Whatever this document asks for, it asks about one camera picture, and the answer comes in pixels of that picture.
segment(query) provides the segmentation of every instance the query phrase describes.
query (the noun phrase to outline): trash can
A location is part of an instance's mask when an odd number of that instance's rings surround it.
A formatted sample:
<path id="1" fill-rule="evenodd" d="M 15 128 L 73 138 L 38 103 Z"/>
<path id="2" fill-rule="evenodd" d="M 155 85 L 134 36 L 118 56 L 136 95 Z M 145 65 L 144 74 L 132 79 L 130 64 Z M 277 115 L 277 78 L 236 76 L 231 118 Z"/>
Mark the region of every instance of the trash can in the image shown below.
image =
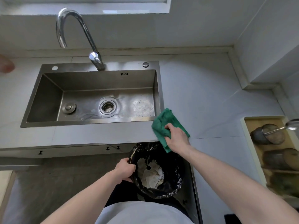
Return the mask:
<path id="1" fill-rule="evenodd" d="M 147 163 L 155 160 L 163 170 L 164 180 L 155 188 L 146 188 L 138 177 L 138 160 L 144 158 Z M 131 179 L 137 188 L 145 195 L 153 199 L 169 198 L 179 191 L 185 176 L 183 158 L 174 153 L 166 153 L 160 142 L 137 143 L 130 152 L 129 163 L 136 165 L 136 171 Z"/>

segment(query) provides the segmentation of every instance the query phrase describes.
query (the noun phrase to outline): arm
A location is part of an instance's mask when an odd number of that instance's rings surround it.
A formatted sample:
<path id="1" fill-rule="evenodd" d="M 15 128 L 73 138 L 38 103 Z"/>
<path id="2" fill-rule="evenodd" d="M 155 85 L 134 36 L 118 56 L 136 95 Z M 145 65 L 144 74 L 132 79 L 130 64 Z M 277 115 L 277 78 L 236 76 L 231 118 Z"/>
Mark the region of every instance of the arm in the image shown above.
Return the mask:
<path id="1" fill-rule="evenodd" d="M 122 180 L 131 181 L 136 166 L 128 160 L 122 159 L 114 170 L 72 197 L 41 224 L 94 224 L 115 186 Z"/>
<path id="2" fill-rule="evenodd" d="M 172 124 L 165 128 L 171 132 L 171 139 L 165 137 L 170 149 L 195 167 L 243 224 L 299 223 L 297 211 L 278 195 L 232 166 L 196 150 L 180 128 Z"/>

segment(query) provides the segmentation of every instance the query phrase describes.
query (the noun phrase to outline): metal spoon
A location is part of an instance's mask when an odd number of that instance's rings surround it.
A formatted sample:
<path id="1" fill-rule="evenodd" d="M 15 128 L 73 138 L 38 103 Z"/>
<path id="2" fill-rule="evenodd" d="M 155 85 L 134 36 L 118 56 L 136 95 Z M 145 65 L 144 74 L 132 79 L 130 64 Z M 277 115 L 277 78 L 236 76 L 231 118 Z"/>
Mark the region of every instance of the metal spoon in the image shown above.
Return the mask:
<path id="1" fill-rule="evenodd" d="M 288 121 L 284 127 L 270 131 L 268 133 L 264 133 L 264 135 L 267 136 L 267 135 L 275 133 L 277 131 L 282 131 L 284 129 L 296 130 L 297 127 L 299 127 L 299 119 L 292 119 L 292 120 Z"/>

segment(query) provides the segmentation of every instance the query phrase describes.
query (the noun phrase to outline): gray tile floor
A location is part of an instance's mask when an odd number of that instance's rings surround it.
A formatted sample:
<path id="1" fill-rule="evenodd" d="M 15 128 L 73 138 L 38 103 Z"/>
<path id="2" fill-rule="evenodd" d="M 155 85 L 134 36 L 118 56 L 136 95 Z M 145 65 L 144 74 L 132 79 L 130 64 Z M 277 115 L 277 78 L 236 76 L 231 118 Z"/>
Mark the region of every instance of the gray tile floor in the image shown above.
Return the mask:
<path id="1" fill-rule="evenodd" d="M 49 158 L 42 166 L 16 171 L 17 177 L 2 224 L 39 224 L 71 197 L 114 169 L 128 155 Z M 190 202 L 192 198 L 187 182 L 185 179 L 176 198 L 181 203 L 188 201 L 184 205 L 188 211 L 193 202 Z"/>

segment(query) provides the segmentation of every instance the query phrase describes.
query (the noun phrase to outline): sink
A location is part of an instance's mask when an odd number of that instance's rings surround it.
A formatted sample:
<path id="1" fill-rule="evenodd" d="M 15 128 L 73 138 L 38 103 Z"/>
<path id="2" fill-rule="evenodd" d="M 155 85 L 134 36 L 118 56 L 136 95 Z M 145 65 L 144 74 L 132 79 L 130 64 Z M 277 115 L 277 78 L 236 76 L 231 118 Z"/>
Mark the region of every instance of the sink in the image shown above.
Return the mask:
<path id="1" fill-rule="evenodd" d="M 21 127 L 150 121 L 163 109 L 158 61 L 43 64 Z"/>

